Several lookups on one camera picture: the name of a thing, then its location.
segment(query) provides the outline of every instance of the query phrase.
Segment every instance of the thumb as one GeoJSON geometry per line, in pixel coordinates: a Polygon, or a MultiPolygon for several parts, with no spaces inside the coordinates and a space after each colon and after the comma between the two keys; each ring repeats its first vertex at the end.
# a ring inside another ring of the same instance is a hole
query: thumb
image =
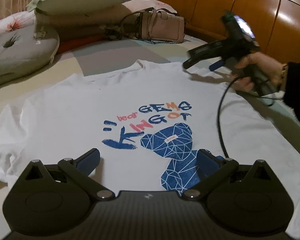
{"type": "Polygon", "coordinates": [[[235,65],[235,68],[245,68],[247,65],[255,63],[255,62],[253,61],[253,58],[254,58],[254,57],[252,57],[252,55],[253,55],[253,54],[249,54],[249,55],[243,57],[243,58],[235,65]]]}

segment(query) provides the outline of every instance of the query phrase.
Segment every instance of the white t-shirt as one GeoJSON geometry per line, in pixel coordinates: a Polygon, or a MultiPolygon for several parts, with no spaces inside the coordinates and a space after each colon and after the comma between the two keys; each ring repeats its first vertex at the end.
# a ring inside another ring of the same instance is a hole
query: white t-shirt
{"type": "MultiPolygon", "coordinates": [[[[101,162],[93,179],[120,190],[179,192],[198,182],[199,149],[222,155],[216,114],[227,84],[214,73],[183,71],[181,63],[138,60],[90,80],[72,75],[0,115],[0,180],[13,185],[30,160],[55,164],[91,148],[101,162]]],[[[221,126],[231,158],[265,159],[295,205],[287,229],[300,238],[300,154],[271,122],[230,91],[221,126]]]]}

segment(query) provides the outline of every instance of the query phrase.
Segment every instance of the bracelet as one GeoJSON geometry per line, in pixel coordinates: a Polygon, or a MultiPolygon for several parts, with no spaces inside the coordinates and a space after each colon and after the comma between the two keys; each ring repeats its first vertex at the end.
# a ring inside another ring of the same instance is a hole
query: bracelet
{"type": "Polygon", "coordinates": [[[288,64],[285,63],[285,64],[282,65],[280,82],[279,82],[278,87],[277,87],[278,91],[284,91],[285,90],[287,73],[288,73],[288,64]]]}

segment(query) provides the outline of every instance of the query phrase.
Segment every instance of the person's hand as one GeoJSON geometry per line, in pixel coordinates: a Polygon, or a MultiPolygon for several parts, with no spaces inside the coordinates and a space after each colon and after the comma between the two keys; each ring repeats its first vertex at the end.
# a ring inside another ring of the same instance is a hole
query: person's hand
{"type": "MultiPolygon", "coordinates": [[[[256,52],[243,57],[236,64],[235,68],[245,68],[249,64],[257,64],[258,67],[269,77],[274,87],[278,86],[283,69],[283,65],[279,61],[261,52],[256,52]]],[[[235,90],[250,92],[253,89],[253,86],[254,84],[251,82],[251,79],[249,77],[245,77],[235,82],[233,87],[235,90]]]]}

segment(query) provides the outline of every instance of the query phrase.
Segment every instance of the person's arm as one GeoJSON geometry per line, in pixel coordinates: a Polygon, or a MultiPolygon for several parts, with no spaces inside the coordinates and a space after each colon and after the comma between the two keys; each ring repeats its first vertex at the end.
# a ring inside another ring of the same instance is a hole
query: person's arm
{"type": "Polygon", "coordinates": [[[300,121],[300,63],[289,62],[283,101],[293,108],[300,121]]]}
{"type": "MultiPolygon", "coordinates": [[[[285,90],[284,103],[293,108],[300,121],[300,63],[289,62],[286,75],[282,75],[283,64],[261,52],[243,57],[236,68],[245,68],[248,64],[257,64],[269,77],[275,87],[280,85],[285,90]]],[[[253,88],[249,77],[242,78],[234,84],[236,90],[249,92],[253,88]]]]}

